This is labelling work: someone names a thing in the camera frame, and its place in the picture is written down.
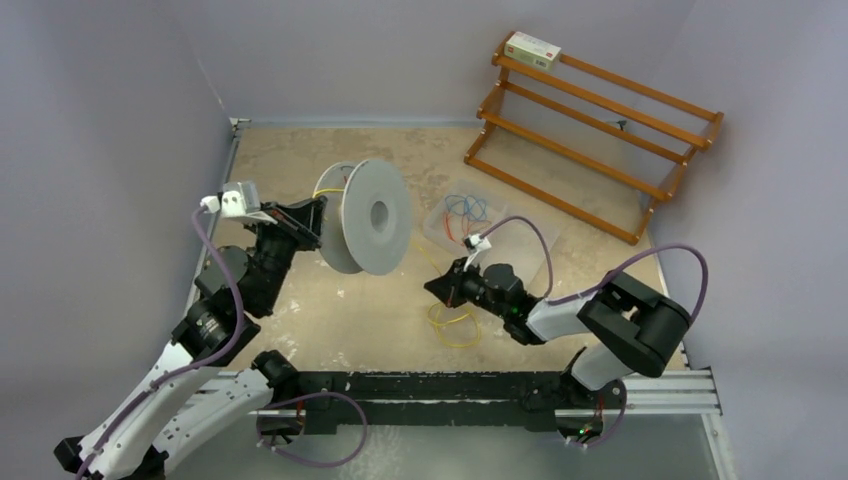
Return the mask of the clear plastic divided tray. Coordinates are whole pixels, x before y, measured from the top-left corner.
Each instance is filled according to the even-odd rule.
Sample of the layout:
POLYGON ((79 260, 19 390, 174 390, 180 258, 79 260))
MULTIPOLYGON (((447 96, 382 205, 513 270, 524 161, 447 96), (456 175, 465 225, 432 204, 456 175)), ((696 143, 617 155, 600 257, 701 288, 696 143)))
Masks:
MULTIPOLYGON (((421 224, 423 236, 456 257, 466 253, 462 238, 480 233, 510 215, 521 215, 532 221, 542 233, 548 247, 560 235, 560 229, 541 216, 512 206, 502 196, 469 180, 453 181, 436 196, 436 203, 421 224)), ((490 235, 493 249, 481 262, 509 263, 516 270, 529 268, 535 273, 544 263, 541 245, 525 223, 513 221, 490 235)))

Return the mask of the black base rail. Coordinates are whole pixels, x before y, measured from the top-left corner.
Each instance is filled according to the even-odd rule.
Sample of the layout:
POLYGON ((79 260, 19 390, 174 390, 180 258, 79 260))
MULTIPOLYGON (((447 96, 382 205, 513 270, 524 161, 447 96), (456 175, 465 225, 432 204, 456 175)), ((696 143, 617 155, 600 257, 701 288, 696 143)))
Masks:
POLYGON ((261 414, 261 434, 287 441, 340 426, 521 427, 587 441, 625 407, 622 381, 589 391, 563 372, 304 371, 261 414))

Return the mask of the white green box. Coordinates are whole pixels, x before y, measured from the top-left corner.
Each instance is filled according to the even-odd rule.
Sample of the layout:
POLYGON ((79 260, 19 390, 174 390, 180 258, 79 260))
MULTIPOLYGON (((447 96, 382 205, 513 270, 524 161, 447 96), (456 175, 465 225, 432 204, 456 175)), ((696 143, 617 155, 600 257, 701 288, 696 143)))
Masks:
POLYGON ((504 55, 535 69, 550 72, 559 61, 561 47, 516 31, 505 42, 504 55))

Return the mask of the white perforated cable spool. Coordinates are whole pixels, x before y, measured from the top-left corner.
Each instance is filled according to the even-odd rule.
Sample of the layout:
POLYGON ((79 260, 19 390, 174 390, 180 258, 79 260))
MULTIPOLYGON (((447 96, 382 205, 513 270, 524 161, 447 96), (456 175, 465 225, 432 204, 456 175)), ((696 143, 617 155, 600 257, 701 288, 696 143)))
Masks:
POLYGON ((381 158, 337 162, 313 192, 327 200, 320 254, 343 274, 387 275, 401 263, 412 231, 412 205, 400 170, 381 158))

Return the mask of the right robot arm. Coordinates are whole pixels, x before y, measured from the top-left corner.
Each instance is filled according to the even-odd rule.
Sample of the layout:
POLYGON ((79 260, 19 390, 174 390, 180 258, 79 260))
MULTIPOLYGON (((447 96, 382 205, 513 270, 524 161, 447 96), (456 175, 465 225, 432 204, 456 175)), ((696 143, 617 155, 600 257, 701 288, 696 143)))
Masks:
POLYGON ((660 377, 693 323, 685 308, 625 272, 566 303, 531 294, 509 264, 480 268, 463 258, 423 287, 447 307, 470 303, 500 318, 521 345, 593 334, 596 344, 572 359, 561 381, 564 399, 576 407, 631 373, 660 377))

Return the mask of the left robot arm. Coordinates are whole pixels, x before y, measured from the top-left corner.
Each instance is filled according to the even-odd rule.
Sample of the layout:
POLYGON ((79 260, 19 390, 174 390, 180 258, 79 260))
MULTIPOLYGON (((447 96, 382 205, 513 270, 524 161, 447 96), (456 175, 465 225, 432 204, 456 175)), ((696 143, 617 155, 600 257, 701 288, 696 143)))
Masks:
POLYGON ((249 249, 215 247, 196 230, 211 259, 195 277, 197 299, 148 374, 95 430, 59 442, 54 455, 78 479, 163 479, 238 416, 297 399, 294 367, 277 351, 190 405, 189 400, 260 332, 272 314, 294 256, 321 245, 323 196, 292 205, 249 201, 235 214, 255 237, 249 249))

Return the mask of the wooden shelf rack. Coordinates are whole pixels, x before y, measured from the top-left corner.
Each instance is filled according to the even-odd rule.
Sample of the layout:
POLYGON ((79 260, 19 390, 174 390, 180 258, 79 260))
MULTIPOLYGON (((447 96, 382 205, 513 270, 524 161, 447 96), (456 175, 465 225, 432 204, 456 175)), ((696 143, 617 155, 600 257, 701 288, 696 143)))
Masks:
POLYGON ((659 118, 643 113, 633 107, 626 106, 599 93, 592 92, 566 80, 559 79, 549 72, 535 69, 505 56, 505 42, 514 32, 516 31, 510 32, 503 38, 503 40, 501 40, 500 44, 496 47, 491 56, 491 64, 498 67, 500 72, 498 74, 497 81, 476 110, 476 117, 482 120, 484 125, 477 138, 464 154, 464 163, 530 195, 537 200, 540 200, 595 228, 598 228, 627 244, 637 244, 645 233, 656 208, 660 204, 670 201, 675 196, 692 158, 698 152, 705 152, 709 150, 715 143, 719 132, 721 131, 725 114, 721 111, 713 112, 707 110, 647 85, 610 72, 599 66, 567 55, 561 51, 559 61, 556 63, 574 68, 582 73, 594 76, 612 85, 621 87, 643 97, 647 97, 667 107, 671 107, 706 122, 705 131, 698 134, 687 131, 681 127, 674 126, 659 118), (510 78, 512 73, 523 75, 544 86, 551 87, 561 93, 565 93, 578 100, 616 114, 625 120, 646 126, 655 132, 684 143, 687 146, 687 150, 683 153, 677 153, 658 143, 629 133, 622 126, 615 126, 611 122, 605 122, 540 93, 534 92, 526 87, 520 86, 510 78), (660 185, 654 186, 645 181, 639 180, 620 169, 606 165, 584 153, 580 153, 528 127, 524 127, 510 121, 501 114, 503 103, 508 93, 512 93, 520 98, 561 114, 571 120, 575 120, 630 146, 668 160, 672 163, 670 172, 660 185), (491 163, 481 160, 478 157, 478 153, 486 141, 498 129, 502 129, 524 140, 530 141, 596 173, 628 186, 641 194, 647 195, 649 197, 647 207, 643 210, 636 228, 629 232, 595 214, 588 212, 585 209, 555 196, 552 193, 534 186, 527 181, 521 180, 491 163))

